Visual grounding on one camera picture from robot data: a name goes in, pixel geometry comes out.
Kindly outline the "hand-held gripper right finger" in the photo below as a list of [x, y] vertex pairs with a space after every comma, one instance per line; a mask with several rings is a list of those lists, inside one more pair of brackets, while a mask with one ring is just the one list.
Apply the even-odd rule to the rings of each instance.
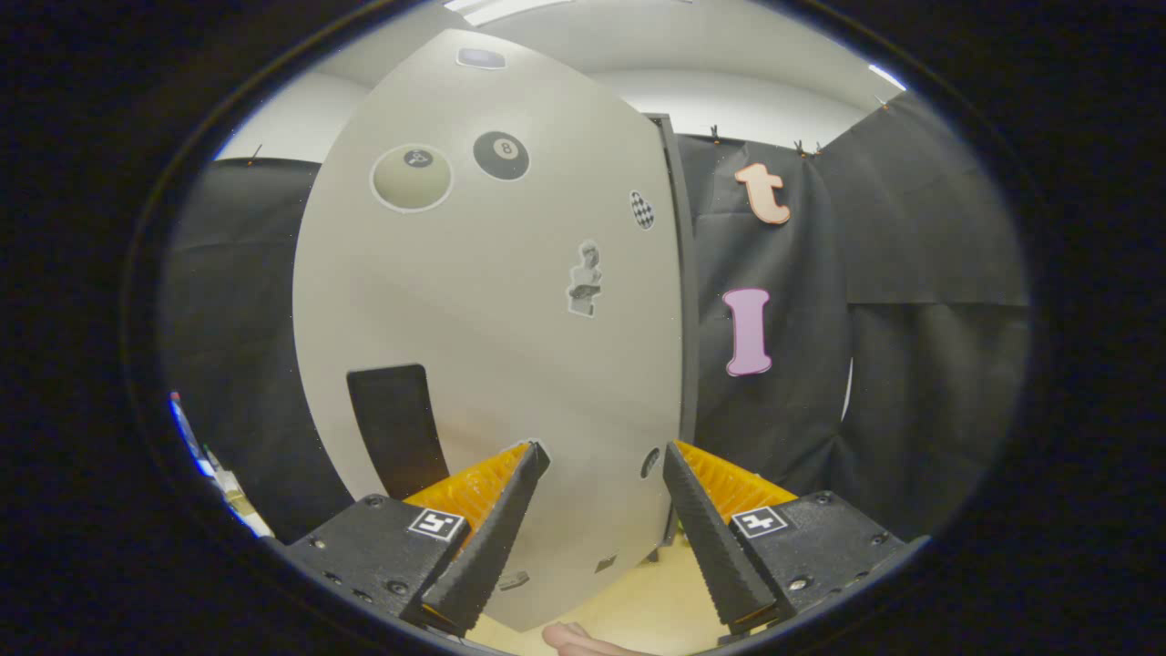
[[686, 443], [667, 447], [662, 477], [732, 635], [828, 611], [908, 560], [908, 541], [834, 491], [798, 496]]

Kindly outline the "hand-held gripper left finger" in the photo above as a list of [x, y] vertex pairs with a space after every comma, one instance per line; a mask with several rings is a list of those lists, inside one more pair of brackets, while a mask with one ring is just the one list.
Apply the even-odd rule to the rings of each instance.
[[549, 457], [520, 443], [403, 501], [371, 494], [281, 548], [379, 621], [463, 639], [506, 569]]

